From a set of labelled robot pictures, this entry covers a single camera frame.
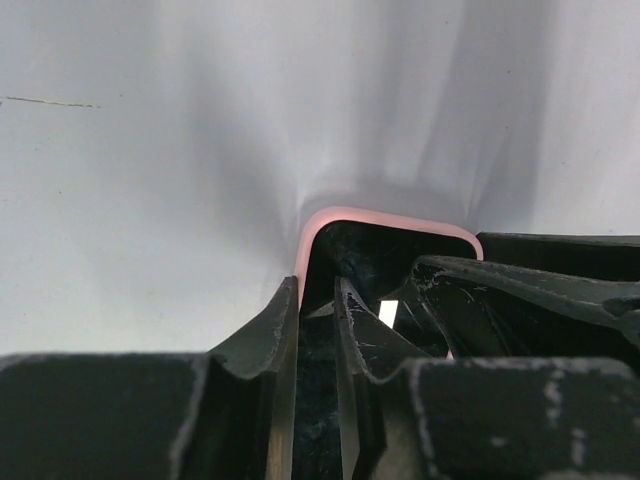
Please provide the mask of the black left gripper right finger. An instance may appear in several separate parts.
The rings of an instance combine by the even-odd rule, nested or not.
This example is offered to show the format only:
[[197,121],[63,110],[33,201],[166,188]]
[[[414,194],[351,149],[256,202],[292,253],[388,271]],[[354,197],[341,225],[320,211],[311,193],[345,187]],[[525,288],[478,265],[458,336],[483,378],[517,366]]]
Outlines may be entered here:
[[635,479],[639,381],[604,358],[429,358],[335,282],[347,479]]

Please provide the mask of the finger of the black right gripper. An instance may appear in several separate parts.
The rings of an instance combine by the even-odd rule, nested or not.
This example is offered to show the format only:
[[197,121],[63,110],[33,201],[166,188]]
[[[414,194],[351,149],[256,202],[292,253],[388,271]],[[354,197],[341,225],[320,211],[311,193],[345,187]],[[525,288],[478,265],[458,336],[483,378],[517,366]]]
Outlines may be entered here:
[[636,282],[423,256],[409,287],[455,357],[639,355]]
[[489,262],[615,282],[639,280],[637,236],[481,232]]

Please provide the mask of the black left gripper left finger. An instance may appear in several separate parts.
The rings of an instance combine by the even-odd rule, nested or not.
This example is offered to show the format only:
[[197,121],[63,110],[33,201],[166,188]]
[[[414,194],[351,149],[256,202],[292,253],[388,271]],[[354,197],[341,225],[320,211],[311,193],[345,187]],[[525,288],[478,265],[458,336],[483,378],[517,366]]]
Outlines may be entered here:
[[298,282],[197,353],[1,360],[5,479],[287,479]]

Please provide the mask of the blue smartphone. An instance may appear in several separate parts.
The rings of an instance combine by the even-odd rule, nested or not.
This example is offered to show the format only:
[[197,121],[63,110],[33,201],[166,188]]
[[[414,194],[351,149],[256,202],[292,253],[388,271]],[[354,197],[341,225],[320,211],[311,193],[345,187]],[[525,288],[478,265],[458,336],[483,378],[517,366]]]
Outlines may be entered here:
[[313,240],[300,312],[292,476],[342,476],[333,321],[334,283],[344,277],[371,310],[399,289],[422,255],[474,258],[465,240],[353,221]]

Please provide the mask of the pink phone case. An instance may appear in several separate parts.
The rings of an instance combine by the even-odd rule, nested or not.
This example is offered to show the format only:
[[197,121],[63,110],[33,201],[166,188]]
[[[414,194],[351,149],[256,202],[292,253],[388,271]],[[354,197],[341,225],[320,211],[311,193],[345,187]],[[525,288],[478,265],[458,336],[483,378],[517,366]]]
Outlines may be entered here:
[[334,279],[342,277],[386,326],[426,352],[452,359],[438,328],[416,312],[416,296],[404,286],[415,260],[425,255],[481,260],[484,253],[474,234],[448,223],[344,206],[313,214],[295,266],[303,343],[329,341]]

